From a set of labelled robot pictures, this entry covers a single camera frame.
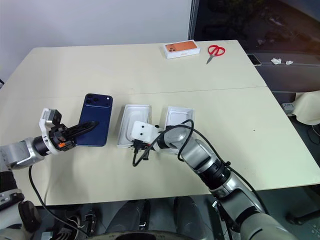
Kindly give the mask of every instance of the blue smartphone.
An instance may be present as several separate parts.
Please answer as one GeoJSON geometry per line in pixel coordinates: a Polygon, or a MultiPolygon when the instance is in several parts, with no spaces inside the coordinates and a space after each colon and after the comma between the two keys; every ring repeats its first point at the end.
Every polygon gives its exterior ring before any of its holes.
{"type": "Polygon", "coordinates": [[[78,146],[102,147],[107,143],[113,99],[108,95],[85,95],[79,124],[96,121],[99,124],[90,132],[75,138],[78,146]]]}

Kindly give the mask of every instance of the scissors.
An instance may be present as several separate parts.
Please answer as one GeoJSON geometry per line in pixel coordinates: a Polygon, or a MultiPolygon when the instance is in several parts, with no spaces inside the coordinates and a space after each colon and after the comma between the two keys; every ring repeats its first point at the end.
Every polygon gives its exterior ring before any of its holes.
{"type": "Polygon", "coordinates": [[[225,54],[225,52],[226,52],[226,49],[222,46],[218,46],[218,45],[209,46],[208,53],[210,54],[210,57],[209,57],[208,61],[206,61],[206,64],[208,64],[213,57],[221,56],[221,55],[225,54]]]}

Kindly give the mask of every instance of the white box tray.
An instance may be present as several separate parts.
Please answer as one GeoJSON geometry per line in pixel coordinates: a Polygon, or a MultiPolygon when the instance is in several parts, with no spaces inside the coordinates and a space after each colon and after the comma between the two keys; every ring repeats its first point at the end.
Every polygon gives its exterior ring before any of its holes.
{"type": "MultiPolygon", "coordinates": [[[[168,111],[165,117],[165,126],[174,126],[181,124],[185,120],[191,119],[195,121],[195,111],[192,108],[185,108],[185,107],[177,107],[177,106],[168,106],[168,111]]],[[[178,154],[178,149],[173,148],[166,148],[162,150],[165,153],[170,154],[178,154]]]]}
{"type": "Polygon", "coordinates": [[[118,135],[118,148],[130,148],[132,143],[131,131],[135,121],[149,123],[150,106],[145,104],[126,104],[118,135]]]}

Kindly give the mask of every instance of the phone box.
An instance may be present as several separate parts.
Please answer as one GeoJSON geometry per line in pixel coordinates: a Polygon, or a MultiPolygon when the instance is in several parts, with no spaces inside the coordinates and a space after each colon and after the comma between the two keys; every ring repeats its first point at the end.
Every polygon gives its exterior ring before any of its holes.
{"type": "Polygon", "coordinates": [[[194,40],[164,44],[163,50],[167,59],[185,57],[200,53],[200,48],[194,40]]]}

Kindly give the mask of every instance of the black cable wire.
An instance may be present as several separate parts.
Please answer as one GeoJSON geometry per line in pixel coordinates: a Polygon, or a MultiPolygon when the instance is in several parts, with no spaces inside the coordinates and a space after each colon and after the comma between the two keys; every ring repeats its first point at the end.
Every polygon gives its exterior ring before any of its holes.
{"type": "Polygon", "coordinates": [[[137,153],[135,152],[132,159],[132,166],[136,167],[139,162],[136,162],[137,153]]]}
{"type": "Polygon", "coordinates": [[[66,222],[66,221],[64,221],[64,220],[62,220],[60,217],[58,217],[57,215],[55,215],[52,211],[50,211],[50,210],[47,208],[46,204],[45,204],[44,201],[42,200],[42,198],[41,198],[41,196],[40,196],[40,194],[39,194],[39,192],[38,192],[38,190],[37,190],[37,188],[36,188],[36,186],[35,186],[35,184],[34,184],[34,181],[33,181],[33,179],[32,179],[31,170],[32,170],[32,165],[29,167],[29,180],[30,180],[30,184],[31,184],[31,186],[32,186],[32,188],[33,188],[36,196],[38,197],[38,199],[39,199],[42,207],[43,207],[49,214],[51,214],[55,219],[59,220],[60,222],[62,222],[62,223],[65,224],[65,225],[68,225],[69,227],[73,228],[74,230],[77,230],[77,231],[82,232],[87,238],[89,238],[88,234],[87,234],[85,231],[83,231],[82,229],[80,229],[80,228],[78,228],[78,227],[75,227],[75,226],[71,225],[70,223],[68,223],[68,222],[66,222]]]}
{"type": "Polygon", "coordinates": [[[313,129],[313,127],[311,126],[310,128],[308,128],[308,130],[306,131],[306,134],[308,135],[309,140],[315,144],[315,145],[319,145],[320,144],[320,136],[318,136],[317,132],[313,129]],[[312,140],[311,136],[310,136],[310,130],[312,130],[313,133],[315,133],[316,137],[319,139],[318,142],[312,140]]]}
{"type": "Polygon", "coordinates": [[[194,132],[194,128],[195,128],[195,123],[194,121],[192,121],[192,119],[188,119],[188,120],[185,120],[184,122],[182,122],[181,124],[186,124],[190,122],[191,123],[191,130],[190,130],[190,133],[188,135],[188,137],[186,138],[184,144],[182,145],[182,147],[180,148],[180,151],[178,152],[178,160],[181,161],[181,162],[184,162],[184,160],[180,157],[182,151],[184,150],[185,146],[187,145],[187,143],[189,142],[193,132],[194,132]]]}
{"type": "Polygon", "coordinates": [[[203,140],[209,145],[209,147],[211,148],[211,150],[214,152],[214,154],[217,156],[217,158],[232,172],[234,172],[234,174],[236,174],[242,181],[244,181],[244,183],[251,189],[251,191],[253,192],[253,194],[256,196],[256,198],[258,199],[258,201],[261,203],[261,206],[264,210],[264,212],[266,214],[269,214],[269,211],[265,205],[265,203],[263,202],[263,200],[261,199],[261,197],[258,195],[257,191],[255,190],[255,188],[240,174],[238,173],[236,170],[234,170],[232,167],[229,166],[229,164],[227,162],[225,162],[222,157],[218,154],[218,152],[216,151],[216,149],[214,148],[214,146],[209,142],[209,140],[198,130],[194,129],[193,127],[187,126],[187,125],[175,125],[172,126],[170,129],[166,129],[163,132],[161,132],[154,140],[153,142],[150,144],[150,146],[147,147],[147,149],[144,151],[144,153],[140,156],[140,158],[138,159],[138,161],[136,162],[137,166],[143,159],[143,157],[145,156],[146,152],[149,151],[154,144],[156,144],[156,142],[167,132],[169,132],[172,129],[176,129],[176,128],[185,128],[185,129],[189,129],[192,130],[193,132],[197,133],[201,138],[203,138],[203,140]]]}

